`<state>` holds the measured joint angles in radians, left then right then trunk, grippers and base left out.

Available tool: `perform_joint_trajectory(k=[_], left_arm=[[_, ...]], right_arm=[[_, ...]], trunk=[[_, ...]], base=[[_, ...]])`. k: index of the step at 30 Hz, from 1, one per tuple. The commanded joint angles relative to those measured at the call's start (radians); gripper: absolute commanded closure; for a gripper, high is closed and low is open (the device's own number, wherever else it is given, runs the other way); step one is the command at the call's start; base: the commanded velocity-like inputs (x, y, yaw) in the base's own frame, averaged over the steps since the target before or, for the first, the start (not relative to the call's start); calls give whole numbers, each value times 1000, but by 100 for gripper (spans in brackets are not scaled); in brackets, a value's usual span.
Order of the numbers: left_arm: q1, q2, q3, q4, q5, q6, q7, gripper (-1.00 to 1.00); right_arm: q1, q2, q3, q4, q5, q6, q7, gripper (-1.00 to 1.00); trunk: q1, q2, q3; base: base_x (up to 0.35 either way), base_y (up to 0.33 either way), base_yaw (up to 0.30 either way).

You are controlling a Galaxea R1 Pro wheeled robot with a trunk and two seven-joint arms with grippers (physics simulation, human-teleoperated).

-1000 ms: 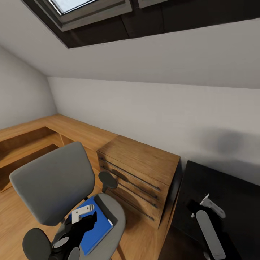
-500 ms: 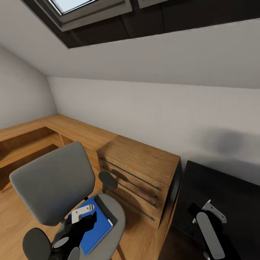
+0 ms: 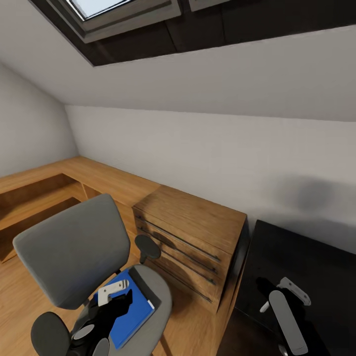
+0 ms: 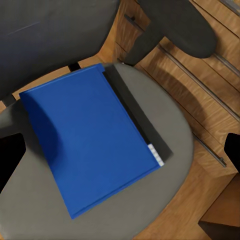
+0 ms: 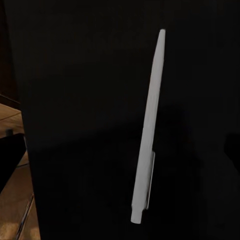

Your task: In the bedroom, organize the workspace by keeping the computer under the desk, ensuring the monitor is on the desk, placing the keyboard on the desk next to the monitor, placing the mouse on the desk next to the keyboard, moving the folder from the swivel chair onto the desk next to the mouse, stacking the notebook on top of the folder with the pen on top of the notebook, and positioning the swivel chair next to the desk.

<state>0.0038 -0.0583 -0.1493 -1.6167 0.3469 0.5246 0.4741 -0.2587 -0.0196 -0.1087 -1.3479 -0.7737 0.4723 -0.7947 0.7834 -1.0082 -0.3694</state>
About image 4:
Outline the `swivel chair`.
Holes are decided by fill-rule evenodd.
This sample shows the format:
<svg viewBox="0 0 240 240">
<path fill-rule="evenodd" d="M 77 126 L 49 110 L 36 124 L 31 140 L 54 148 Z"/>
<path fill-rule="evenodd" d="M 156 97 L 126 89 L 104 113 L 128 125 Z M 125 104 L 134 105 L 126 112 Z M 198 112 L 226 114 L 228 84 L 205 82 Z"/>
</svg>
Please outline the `swivel chair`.
<svg viewBox="0 0 240 240">
<path fill-rule="evenodd" d="M 29 83 L 100 52 L 121 0 L 0 0 L 0 139 L 21 133 L 26 152 L 0 193 L 5 240 L 132 240 L 174 198 L 194 159 L 191 126 L 173 98 L 134 66 L 166 36 L 206 59 L 217 38 L 189 0 L 137 0 L 150 26 L 123 63 L 101 63 L 164 165 L 71 220 L 21 99 Z M 60 77 L 62 77 L 60 76 Z"/>
</svg>

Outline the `folder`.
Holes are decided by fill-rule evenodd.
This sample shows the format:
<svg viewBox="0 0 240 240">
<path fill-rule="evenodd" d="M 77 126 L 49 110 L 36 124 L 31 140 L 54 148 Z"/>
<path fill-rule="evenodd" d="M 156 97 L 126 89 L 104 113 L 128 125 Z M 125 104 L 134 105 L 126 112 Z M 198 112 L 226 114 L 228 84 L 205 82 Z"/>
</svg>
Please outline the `folder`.
<svg viewBox="0 0 240 240">
<path fill-rule="evenodd" d="M 71 220 L 164 165 L 101 63 L 18 94 Z"/>
</svg>

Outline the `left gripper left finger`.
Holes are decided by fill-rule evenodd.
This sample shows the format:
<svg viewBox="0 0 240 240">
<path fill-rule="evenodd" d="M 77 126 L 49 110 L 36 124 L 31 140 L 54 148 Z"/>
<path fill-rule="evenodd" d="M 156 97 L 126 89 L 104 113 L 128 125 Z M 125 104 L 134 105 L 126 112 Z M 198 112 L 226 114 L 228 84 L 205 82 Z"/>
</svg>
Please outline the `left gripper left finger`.
<svg viewBox="0 0 240 240">
<path fill-rule="evenodd" d="M 0 138 L 0 193 L 26 152 L 21 133 Z"/>
</svg>

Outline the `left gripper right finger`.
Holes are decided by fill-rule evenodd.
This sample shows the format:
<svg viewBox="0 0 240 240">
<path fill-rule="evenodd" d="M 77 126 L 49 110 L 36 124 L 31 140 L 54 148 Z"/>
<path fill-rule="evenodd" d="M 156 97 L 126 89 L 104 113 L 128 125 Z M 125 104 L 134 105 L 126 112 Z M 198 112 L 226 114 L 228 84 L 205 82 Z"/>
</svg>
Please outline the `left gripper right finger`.
<svg viewBox="0 0 240 240">
<path fill-rule="evenodd" d="M 224 143 L 224 151 L 240 173 L 240 135 L 229 133 Z"/>
</svg>

